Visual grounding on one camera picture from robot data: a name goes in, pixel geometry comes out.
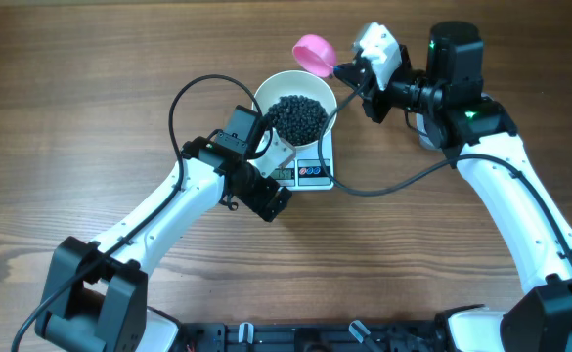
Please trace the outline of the pink scoop blue handle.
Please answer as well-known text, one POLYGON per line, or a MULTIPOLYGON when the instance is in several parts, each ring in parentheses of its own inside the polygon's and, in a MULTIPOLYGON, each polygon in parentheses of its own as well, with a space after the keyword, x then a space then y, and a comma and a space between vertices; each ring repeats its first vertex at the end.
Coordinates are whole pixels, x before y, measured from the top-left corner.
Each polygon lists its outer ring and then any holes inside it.
POLYGON ((294 44, 292 54, 302 68, 321 78, 333 75, 337 65, 334 48, 326 39, 316 34, 303 35, 294 44))

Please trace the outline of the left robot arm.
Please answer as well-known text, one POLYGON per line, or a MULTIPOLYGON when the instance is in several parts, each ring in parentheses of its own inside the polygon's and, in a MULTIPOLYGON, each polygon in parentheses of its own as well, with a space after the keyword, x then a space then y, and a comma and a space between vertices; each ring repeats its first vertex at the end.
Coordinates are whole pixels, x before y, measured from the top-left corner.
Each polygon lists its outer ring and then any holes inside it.
POLYGON ((54 251, 35 333, 65 351, 185 351, 181 324, 147 304, 161 259, 206 211, 242 202, 272 221, 291 196, 271 173, 295 148, 278 136, 186 143, 168 178, 120 223, 54 251))

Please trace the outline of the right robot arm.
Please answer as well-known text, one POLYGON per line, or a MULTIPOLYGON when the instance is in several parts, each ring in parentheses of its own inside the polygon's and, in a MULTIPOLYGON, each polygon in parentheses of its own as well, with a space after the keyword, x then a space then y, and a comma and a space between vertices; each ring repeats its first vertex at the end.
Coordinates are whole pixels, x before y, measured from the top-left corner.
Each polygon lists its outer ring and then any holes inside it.
POLYGON ((335 76, 381 122, 391 109, 419 114, 422 137, 479 195, 514 261, 523 297, 506 312, 482 306, 442 313, 448 351, 572 351, 572 228, 535 173, 515 123, 483 90, 484 45, 469 22, 429 32, 427 63, 378 23, 365 26, 354 60, 335 76))

